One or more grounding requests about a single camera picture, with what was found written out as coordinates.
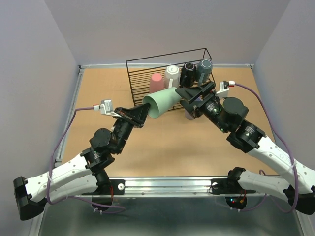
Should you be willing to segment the blue-grey mug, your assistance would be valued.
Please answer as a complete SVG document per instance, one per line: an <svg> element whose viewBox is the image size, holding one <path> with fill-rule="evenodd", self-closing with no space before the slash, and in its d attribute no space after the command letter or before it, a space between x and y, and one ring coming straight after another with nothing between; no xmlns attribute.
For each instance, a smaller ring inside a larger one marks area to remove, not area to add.
<svg viewBox="0 0 315 236"><path fill-rule="evenodd" d="M201 86L210 76L213 69L212 62L209 59L201 60L196 68L196 81L198 86Z"/></svg>

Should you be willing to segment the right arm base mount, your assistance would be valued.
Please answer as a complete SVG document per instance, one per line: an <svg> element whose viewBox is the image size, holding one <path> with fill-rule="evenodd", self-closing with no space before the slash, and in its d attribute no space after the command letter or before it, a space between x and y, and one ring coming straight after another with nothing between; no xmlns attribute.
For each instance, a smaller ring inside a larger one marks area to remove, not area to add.
<svg viewBox="0 0 315 236"><path fill-rule="evenodd" d="M214 195L255 193L254 190L243 189L236 180L228 178L211 179L208 192Z"/></svg>

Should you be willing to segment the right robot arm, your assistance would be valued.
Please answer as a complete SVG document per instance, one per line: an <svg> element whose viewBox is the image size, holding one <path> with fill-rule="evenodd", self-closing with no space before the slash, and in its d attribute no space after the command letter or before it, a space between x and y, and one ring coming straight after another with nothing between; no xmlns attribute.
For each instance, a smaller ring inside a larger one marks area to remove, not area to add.
<svg viewBox="0 0 315 236"><path fill-rule="evenodd" d="M236 97L227 97L230 87L239 86L234 81L223 81L216 91L213 82L191 88L177 88L181 105L193 117L205 116L236 149L246 153L274 170L279 177L265 176L235 167L226 178L212 181L208 192L214 195L239 194L228 201L231 208L246 211L247 194L262 193L282 199L291 208L306 215L315 212L315 172L297 161L287 150L282 150L267 134L246 120L249 112Z"/></svg>

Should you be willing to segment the green cup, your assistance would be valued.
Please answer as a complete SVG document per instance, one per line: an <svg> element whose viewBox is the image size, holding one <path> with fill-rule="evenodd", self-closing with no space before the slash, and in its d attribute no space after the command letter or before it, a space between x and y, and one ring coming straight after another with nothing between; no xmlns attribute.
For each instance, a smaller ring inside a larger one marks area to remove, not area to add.
<svg viewBox="0 0 315 236"><path fill-rule="evenodd" d="M176 88L171 87L144 96L142 104L149 103L148 116L157 119L179 103L181 99L182 97L176 92Z"/></svg>

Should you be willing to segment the purple cup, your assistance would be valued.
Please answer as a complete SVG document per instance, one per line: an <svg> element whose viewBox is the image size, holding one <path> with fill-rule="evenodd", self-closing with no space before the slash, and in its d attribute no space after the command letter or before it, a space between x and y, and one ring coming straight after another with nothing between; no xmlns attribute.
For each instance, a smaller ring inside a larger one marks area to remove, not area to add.
<svg viewBox="0 0 315 236"><path fill-rule="evenodd" d="M189 112L189 111L185 110L185 118L188 120L194 120L195 119L194 111Z"/></svg>

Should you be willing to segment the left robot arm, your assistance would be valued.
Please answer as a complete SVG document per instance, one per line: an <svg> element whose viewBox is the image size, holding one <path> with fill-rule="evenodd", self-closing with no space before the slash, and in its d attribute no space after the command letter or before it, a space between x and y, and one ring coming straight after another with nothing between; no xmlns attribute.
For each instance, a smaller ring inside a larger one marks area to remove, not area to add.
<svg viewBox="0 0 315 236"><path fill-rule="evenodd" d="M105 168L114 162L113 155L122 153L132 130L143 127L150 104L129 109L112 109L110 104L110 100L105 100L88 108L116 120L112 129L100 128L94 133L89 140L89 148L58 167L51 159L50 169L44 174L14 179L14 196L20 220L40 215L46 204L53 205L67 198L77 199L81 194L95 191L113 194Z"/></svg>

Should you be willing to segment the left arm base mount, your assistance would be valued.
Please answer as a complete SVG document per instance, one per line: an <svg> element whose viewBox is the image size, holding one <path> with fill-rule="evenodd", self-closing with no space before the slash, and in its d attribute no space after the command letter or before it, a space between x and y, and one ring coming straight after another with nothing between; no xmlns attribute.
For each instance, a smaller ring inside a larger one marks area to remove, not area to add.
<svg viewBox="0 0 315 236"><path fill-rule="evenodd" d="M124 179L109 179L107 182L97 183L97 189L92 195L124 195L125 185Z"/></svg>

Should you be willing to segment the red cup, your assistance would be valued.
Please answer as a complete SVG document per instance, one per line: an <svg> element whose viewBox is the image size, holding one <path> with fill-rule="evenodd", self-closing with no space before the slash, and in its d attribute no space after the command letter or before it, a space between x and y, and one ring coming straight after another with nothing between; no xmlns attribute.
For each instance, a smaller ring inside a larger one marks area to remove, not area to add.
<svg viewBox="0 0 315 236"><path fill-rule="evenodd" d="M160 73L152 74L149 83L149 93L158 92L164 89L164 80Z"/></svg>

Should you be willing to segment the black mug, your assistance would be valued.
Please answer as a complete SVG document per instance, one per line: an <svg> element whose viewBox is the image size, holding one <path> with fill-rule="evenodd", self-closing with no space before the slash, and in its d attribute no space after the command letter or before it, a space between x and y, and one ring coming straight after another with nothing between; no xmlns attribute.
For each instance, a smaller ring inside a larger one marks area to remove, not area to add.
<svg viewBox="0 0 315 236"><path fill-rule="evenodd" d="M180 76L180 87L181 88L190 88L194 84L196 76L196 66L187 62L183 65Z"/></svg>

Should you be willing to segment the white mug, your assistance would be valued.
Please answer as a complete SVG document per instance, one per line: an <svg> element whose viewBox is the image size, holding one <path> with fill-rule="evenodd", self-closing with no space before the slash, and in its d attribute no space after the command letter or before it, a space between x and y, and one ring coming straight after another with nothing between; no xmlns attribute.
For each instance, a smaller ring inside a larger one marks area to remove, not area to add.
<svg viewBox="0 0 315 236"><path fill-rule="evenodd" d="M169 65L164 73L164 87L179 87L180 71L176 65Z"/></svg>

